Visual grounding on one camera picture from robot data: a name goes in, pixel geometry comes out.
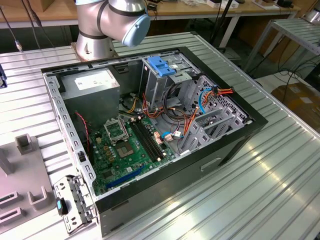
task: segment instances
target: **metal slotted table surface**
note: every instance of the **metal slotted table surface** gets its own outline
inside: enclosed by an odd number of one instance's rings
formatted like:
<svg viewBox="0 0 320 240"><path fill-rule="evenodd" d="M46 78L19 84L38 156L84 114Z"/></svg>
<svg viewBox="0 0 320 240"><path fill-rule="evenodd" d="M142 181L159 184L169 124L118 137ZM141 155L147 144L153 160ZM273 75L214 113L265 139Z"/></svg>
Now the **metal slotted table surface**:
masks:
<svg viewBox="0 0 320 240"><path fill-rule="evenodd" d="M120 56L186 46L256 108L265 128L236 157L112 232L127 239L313 239L320 231L320 136L198 35L147 37ZM69 46L0 55L8 88L0 90L0 145L36 136L51 183L74 174L40 69L78 62ZM99 239L91 223L72 236L53 209L0 239Z"/></svg>
<svg viewBox="0 0 320 240"><path fill-rule="evenodd" d="M320 46L318 46L320 40L319 25L313 25L301 18L271 20L252 49L244 67L245 71L251 66L256 54L267 39L271 29L275 29L279 33L265 52L265 56L276 46L282 35L287 36L315 55L320 55Z"/></svg>

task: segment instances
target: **open computer tower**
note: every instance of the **open computer tower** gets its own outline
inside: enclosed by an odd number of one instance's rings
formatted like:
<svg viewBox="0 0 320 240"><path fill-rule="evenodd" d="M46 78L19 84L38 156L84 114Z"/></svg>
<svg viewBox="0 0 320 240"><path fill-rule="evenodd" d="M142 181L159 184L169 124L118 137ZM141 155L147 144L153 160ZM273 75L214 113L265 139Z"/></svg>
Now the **open computer tower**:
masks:
<svg viewBox="0 0 320 240"><path fill-rule="evenodd" d="M267 123L186 47L42 70L77 175L54 184L69 234L105 236L227 163Z"/></svg>

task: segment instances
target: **expansion slot bracket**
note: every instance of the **expansion slot bracket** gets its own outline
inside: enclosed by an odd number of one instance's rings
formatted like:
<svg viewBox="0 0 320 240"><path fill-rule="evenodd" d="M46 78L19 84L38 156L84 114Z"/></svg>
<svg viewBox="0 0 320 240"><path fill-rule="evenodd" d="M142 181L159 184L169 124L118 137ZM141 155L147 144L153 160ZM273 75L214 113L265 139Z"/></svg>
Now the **expansion slot bracket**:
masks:
<svg viewBox="0 0 320 240"><path fill-rule="evenodd" d="M68 234L92 222L96 209L87 184L81 176L65 176L53 185L58 212Z"/></svg>

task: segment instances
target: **blue pcie slot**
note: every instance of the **blue pcie slot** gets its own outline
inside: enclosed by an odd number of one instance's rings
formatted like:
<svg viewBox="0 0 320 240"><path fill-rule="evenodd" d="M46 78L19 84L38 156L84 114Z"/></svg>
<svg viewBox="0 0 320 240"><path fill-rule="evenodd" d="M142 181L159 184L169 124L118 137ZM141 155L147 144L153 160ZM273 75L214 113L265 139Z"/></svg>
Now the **blue pcie slot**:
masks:
<svg viewBox="0 0 320 240"><path fill-rule="evenodd" d="M143 169L144 167L145 167L145 166L142 166L142 167L140 167L139 169L134 170L133 172L130 172L129 174L127 174L127 175L125 175L125 176L122 176L122 177L120 177L119 179L114 180L114 181L106 184L106 185L105 185L105 188L106 188L106 189L112 188L112 187L114 187L114 186L117 186L118 184L124 183L125 181L127 181L127 180L129 180L129 179L131 179L131 178L134 178L135 176L138 176L138 175L141 173L141 171L142 171L142 169Z"/></svg>

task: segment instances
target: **wooden desk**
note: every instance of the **wooden desk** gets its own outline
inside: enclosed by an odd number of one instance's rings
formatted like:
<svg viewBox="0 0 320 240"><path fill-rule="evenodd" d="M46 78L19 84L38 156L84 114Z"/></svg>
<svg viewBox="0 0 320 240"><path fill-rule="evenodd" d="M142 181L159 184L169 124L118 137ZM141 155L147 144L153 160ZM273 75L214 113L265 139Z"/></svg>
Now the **wooden desk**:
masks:
<svg viewBox="0 0 320 240"><path fill-rule="evenodd" d="M227 13L227 17L232 17L231 22L222 39L220 47L225 47L233 32L238 20L242 16L260 16L260 15L289 15L289 18L294 18L299 7L281 8L281 10L264 10L255 5L250 0L246 3L239 4L238 8L231 8ZM4 14L12 28L28 28L30 27L29 19L24 9L5 6ZM174 20L174 19L203 19L215 18L218 13L218 8L212 8L206 4L198 6L188 6L183 2L160 2L157 8L157 20ZM65 26L77 25L77 8L73 0L55 0L53 4L45 11L37 13L42 25L47 26ZM149 11L150 16L155 16L153 11ZM0 29L7 28L4 19L0 17Z"/></svg>

